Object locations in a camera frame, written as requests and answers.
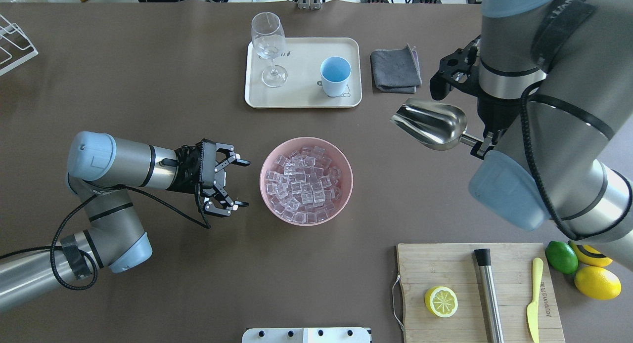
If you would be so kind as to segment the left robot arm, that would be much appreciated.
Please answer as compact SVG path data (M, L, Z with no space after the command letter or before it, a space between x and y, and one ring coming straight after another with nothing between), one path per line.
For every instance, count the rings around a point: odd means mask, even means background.
M98 271L131 269L152 256L148 234L129 197L144 188L191 194L207 216L228 217L247 203L230 198L226 169L250 162L233 145L203 139L175 150L82 131L70 147L66 183L81 204L62 221L52 243L2 255L1 311L65 287L85 290Z

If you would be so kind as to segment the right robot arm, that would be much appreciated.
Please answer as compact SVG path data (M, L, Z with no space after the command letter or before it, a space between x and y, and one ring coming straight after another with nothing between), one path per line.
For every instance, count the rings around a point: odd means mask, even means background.
M469 191L632 268L632 181L598 160L632 115L632 0L483 0L479 86L518 101Z

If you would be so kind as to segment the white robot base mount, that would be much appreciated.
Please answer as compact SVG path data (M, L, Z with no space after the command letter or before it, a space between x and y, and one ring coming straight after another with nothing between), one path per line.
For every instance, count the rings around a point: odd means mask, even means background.
M371 329L364 327L254 328L242 343L371 343Z

